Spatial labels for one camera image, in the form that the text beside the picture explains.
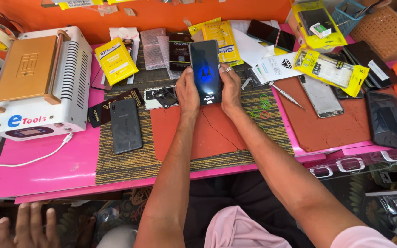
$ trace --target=blue basket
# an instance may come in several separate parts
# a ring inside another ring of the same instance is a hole
[[[342,9],[345,8],[346,4],[348,5],[346,12],[349,14],[342,11]],[[359,12],[362,9],[365,9],[365,6],[356,3],[353,0],[346,0],[335,6],[335,11],[332,14],[332,19],[334,20],[335,24],[338,26],[344,37],[346,37],[352,31],[352,29],[354,29],[355,26],[358,25],[362,17],[365,16],[365,14],[363,14],[356,19],[351,17],[350,14]]]

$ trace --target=green rubber band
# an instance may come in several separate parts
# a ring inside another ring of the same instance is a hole
[[[262,109],[264,110],[270,110],[272,108],[272,105],[270,105],[270,102],[268,101],[262,101],[260,102],[260,107],[262,107]]]
[[[269,96],[266,95],[266,94],[261,94],[261,95],[260,95],[260,101],[269,101]]]
[[[258,110],[258,109],[252,110],[252,115],[253,115],[254,117],[260,117],[261,111]]]

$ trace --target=hand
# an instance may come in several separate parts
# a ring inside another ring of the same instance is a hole
[[[199,114],[200,98],[194,83],[194,72],[188,66],[176,83],[176,93],[179,100],[181,115],[196,118]]]
[[[230,117],[230,113],[243,107],[241,106],[241,79],[234,70],[226,72],[228,68],[229,65],[220,63],[220,77],[224,84],[221,108]]]
[[[7,217],[0,219],[0,248],[59,248],[56,231],[56,214],[47,209],[47,227],[43,232],[39,203],[23,203],[19,206],[16,220],[16,236],[10,239]]]

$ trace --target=patterned rug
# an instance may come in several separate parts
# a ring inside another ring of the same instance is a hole
[[[162,87],[175,84],[176,80],[170,80],[166,68],[146,71],[143,59],[142,45],[140,45],[137,58],[139,72],[135,75],[134,84],[113,87],[105,93],[105,100],[112,98],[126,90],[137,87],[141,94],[145,89]],[[234,67],[235,72],[241,77],[242,82],[246,80],[243,71],[250,68],[249,65]],[[252,88],[250,86],[242,92],[242,104],[246,111],[260,108],[260,95],[266,94],[269,97],[271,108],[269,118],[264,120],[261,117],[254,117],[255,122],[264,128],[265,132],[282,148],[291,155],[294,155],[289,137],[287,136],[277,102],[273,97],[271,89],[267,86]],[[114,183],[126,180],[137,180],[157,176],[161,161],[154,155],[154,143],[151,129],[150,112],[143,106],[138,108],[139,122],[142,133],[143,147],[131,152],[116,155],[113,152],[113,137],[111,124],[101,126],[99,142],[99,157],[96,169],[96,184]],[[249,150],[238,150],[235,152],[216,155],[207,158],[200,158],[191,161],[191,172],[217,169],[230,166],[248,165],[254,163]]]

